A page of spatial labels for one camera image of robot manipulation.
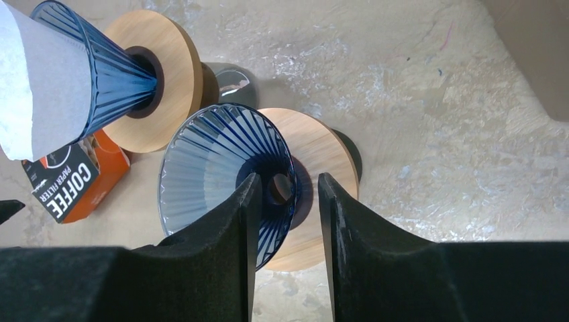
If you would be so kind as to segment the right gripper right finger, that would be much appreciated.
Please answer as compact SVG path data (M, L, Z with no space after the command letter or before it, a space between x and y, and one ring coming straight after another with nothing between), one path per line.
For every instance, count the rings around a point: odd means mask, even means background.
M335 321L567 321L568 243L437 243L318 178Z

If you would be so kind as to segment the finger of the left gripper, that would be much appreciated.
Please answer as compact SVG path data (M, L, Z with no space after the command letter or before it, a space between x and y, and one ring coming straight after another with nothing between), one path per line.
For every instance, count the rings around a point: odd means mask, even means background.
M5 223L24 207L25 204L18 200L0 201L0 224Z

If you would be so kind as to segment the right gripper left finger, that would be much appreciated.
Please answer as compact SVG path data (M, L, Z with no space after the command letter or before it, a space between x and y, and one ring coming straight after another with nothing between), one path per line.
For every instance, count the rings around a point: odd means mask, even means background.
M157 245L3 248L2 321L250 321L261 180Z

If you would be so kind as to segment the orange coffee filter box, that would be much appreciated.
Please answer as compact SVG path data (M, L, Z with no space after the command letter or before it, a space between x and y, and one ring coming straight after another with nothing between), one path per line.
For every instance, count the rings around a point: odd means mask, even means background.
M32 195L60 224L87 218L130 169L125 152L101 129L21 165Z

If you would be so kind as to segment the blue glass dripper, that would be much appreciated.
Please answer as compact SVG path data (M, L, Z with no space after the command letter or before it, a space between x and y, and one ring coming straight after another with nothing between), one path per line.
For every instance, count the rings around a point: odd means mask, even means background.
M158 90L155 72L145 69L125 50L78 13L59 1L43 1L30 17L78 41L86 51L91 73L88 117L73 144L150 103Z
M261 269L283 245L301 192L285 139L269 118L251 107L210 105L177 129L158 180L164 234L180 231L220 205L251 173L262 183L256 258Z

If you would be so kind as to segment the red black coffee carafe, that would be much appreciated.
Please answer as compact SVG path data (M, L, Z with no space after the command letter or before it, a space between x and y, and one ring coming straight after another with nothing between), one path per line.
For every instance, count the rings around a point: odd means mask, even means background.
M357 145L354 143L353 140L351 140L346 134L342 133L341 131L333 129L333 132L336 134L337 137L339 137L339 139L345 145L349 155L351 156L352 161L354 163L354 167L356 169L356 174L358 176L358 182L360 182L362 180L363 163Z

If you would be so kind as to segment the white paper coffee filter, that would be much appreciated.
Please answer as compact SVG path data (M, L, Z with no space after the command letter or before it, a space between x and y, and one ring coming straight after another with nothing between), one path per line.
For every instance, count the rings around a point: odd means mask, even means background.
M73 143L91 107L85 45L1 2L1 149L37 161Z

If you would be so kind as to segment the grey glass carafe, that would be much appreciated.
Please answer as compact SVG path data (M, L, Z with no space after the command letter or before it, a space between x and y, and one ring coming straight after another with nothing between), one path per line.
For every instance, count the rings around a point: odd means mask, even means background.
M201 106L237 103L258 109L258 80L246 68L224 62L203 62Z

